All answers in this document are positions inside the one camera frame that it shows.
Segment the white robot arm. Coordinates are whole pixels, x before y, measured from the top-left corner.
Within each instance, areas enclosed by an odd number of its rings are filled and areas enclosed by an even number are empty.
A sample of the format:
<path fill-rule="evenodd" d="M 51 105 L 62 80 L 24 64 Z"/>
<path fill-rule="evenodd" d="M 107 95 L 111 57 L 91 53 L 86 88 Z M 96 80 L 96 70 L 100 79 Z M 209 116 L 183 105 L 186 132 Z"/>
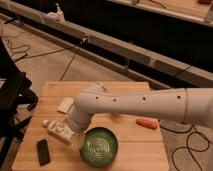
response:
<path fill-rule="evenodd" d="M 213 88 L 110 93 L 103 84 L 93 83 L 78 91 L 67 116 L 72 130 L 71 148 L 78 151 L 85 142 L 85 131 L 95 114 L 112 113 L 145 116 L 196 124 L 213 130 Z"/>

